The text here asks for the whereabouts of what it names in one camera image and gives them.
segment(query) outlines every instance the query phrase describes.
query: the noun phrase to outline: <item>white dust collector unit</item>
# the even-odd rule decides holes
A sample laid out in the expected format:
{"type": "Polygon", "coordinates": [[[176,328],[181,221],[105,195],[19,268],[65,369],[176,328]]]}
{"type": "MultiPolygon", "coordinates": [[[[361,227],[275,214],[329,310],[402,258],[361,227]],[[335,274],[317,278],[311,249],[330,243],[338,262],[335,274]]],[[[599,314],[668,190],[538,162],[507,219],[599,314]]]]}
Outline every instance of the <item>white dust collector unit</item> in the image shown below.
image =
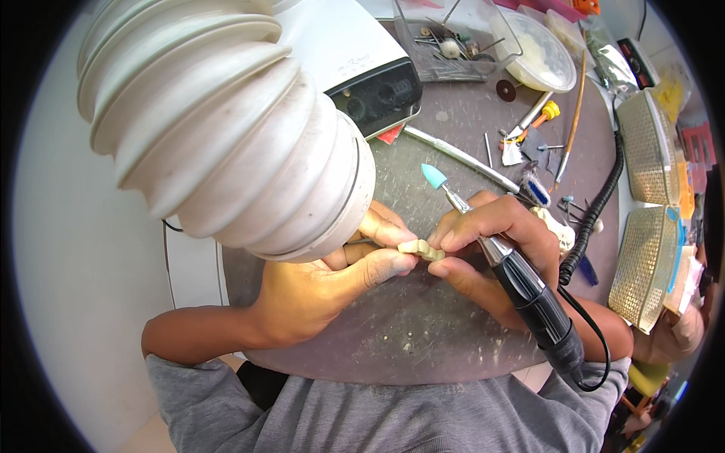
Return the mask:
{"type": "Polygon", "coordinates": [[[152,216],[265,259],[343,244],[375,186],[362,134],[278,45],[261,0],[111,0],[78,59],[91,148],[152,216]]]}

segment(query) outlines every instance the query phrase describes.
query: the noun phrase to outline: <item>coiled black cable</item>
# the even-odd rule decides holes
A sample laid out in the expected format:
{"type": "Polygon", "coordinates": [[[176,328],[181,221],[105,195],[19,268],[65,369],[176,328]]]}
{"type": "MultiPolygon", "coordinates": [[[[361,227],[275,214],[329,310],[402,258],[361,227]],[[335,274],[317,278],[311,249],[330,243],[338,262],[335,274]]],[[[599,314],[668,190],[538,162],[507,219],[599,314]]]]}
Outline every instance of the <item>coiled black cable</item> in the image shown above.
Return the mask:
{"type": "Polygon", "coordinates": [[[572,247],[569,255],[559,265],[559,286],[557,287],[557,291],[559,292],[559,294],[561,294],[564,300],[566,300],[576,310],[576,312],[578,312],[581,317],[584,318],[584,320],[587,322],[587,324],[589,324],[594,333],[597,334],[599,340],[602,341],[602,346],[604,346],[604,375],[602,375],[602,379],[597,384],[593,386],[585,384],[582,380],[581,372],[578,370],[577,373],[572,373],[571,377],[574,379],[574,382],[576,382],[576,385],[583,391],[597,390],[599,387],[602,386],[602,384],[604,384],[604,382],[606,382],[607,377],[609,376],[609,370],[612,366],[612,358],[610,356],[607,340],[604,338],[604,334],[599,329],[599,326],[594,322],[592,317],[589,316],[589,313],[587,313],[587,311],[579,304],[579,302],[573,296],[571,296],[571,294],[569,294],[566,289],[564,289],[564,286],[569,284],[569,282],[571,281],[571,274],[574,272],[576,267],[579,266],[579,261],[581,261],[581,257],[584,256],[584,252],[587,250],[589,235],[592,233],[594,223],[597,221],[597,218],[599,218],[599,215],[602,213],[602,210],[607,204],[607,201],[609,201],[609,197],[612,196],[612,192],[614,192],[614,188],[617,186],[617,182],[619,182],[619,177],[622,174],[622,169],[624,169],[624,141],[622,140],[622,135],[619,132],[619,118],[617,117],[617,111],[614,109],[614,103],[612,103],[612,110],[614,112],[614,120],[617,124],[617,130],[614,131],[614,147],[616,153],[614,159],[614,166],[612,166],[612,170],[609,172],[609,176],[607,177],[607,180],[604,183],[602,190],[599,191],[599,194],[596,196],[596,198],[594,198],[594,201],[589,206],[587,213],[584,214],[581,219],[581,226],[579,228],[579,234],[576,235],[574,247],[572,247]]]}

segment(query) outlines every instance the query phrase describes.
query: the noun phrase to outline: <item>blue polishing bur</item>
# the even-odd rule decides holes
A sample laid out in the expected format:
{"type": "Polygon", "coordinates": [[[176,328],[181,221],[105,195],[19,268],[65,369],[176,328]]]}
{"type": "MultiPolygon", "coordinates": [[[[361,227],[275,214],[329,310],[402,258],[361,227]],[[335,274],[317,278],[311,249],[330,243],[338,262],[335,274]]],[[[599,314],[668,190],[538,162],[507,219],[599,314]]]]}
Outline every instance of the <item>blue polishing bur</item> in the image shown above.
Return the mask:
{"type": "Polygon", "coordinates": [[[431,186],[433,186],[436,190],[441,188],[441,186],[448,180],[446,175],[441,173],[441,171],[433,165],[420,164],[420,169],[423,171],[423,176],[426,177],[431,186]]]}

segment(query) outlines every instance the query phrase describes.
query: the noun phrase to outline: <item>chair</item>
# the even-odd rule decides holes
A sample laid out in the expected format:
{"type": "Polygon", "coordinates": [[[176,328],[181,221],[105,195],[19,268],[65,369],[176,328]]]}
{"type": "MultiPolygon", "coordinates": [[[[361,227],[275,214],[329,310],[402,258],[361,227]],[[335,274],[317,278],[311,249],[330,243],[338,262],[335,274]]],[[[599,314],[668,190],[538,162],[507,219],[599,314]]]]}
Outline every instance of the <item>chair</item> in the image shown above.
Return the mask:
{"type": "Polygon", "coordinates": [[[653,365],[651,363],[632,360],[632,364],[629,367],[629,382],[635,390],[642,394],[642,400],[637,406],[634,406],[626,396],[622,395],[621,401],[633,414],[641,417],[645,408],[657,393],[657,390],[666,382],[669,372],[669,364],[653,365]]]}

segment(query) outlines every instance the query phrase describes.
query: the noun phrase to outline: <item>gray work surface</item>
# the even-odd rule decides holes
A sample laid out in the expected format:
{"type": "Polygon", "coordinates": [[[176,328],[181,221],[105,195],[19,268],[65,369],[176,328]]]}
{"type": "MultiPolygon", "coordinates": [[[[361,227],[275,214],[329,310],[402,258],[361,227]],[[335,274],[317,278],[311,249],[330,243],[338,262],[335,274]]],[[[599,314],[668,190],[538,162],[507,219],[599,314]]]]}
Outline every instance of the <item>gray work surface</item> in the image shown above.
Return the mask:
{"type": "MultiPolygon", "coordinates": [[[[487,163],[484,132],[489,133],[493,167],[518,182],[523,164],[502,167],[498,149],[503,128],[511,130],[541,96],[527,87],[505,103],[496,95],[495,75],[488,83],[429,83],[422,109],[412,125],[461,148],[487,163]]],[[[555,94],[561,116],[539,130],[549,145],[564,144],[576,105],[578,86],[555,94]]],[[[406,136],[389,146],[374,138],[375,198],[397,212],[408,228],[428,238],[450,205],[421,173],[421,163],[438,167],[449,186],[468,197],[481,189],[504,194],[493,182],[440,151],[406,136]]],[[[573,194],[584,205],[602,188],[614,163],[610,118],[600,92],[588,80],[581,117],[568,168],[561,187],[551,193],[550,211],[561,221],[556,202],[573,194]]],[[[554,177],[539,171],[546,188],[554,177]]],[[[576,271],[568,289],[572,294],[605,304],[617,260],[618,195],[615,192],[601,219],[604,231],[592,235],[587,255],[597,271],[599,286],[591,287],[576,271]]],[[[223,249],[223,265],[230,304],[247,306],[259,293],[263,261],[240,249],[223,249]]],[[[458,383],[510,373],[544,362],[529,333],[504,329],[491,316],[459,295],[420,263],[407,277],[394,277],[363,294],[322,333],[280,350],[245,351],[255,364],[306,378],[384,385],[458,383]]]]}

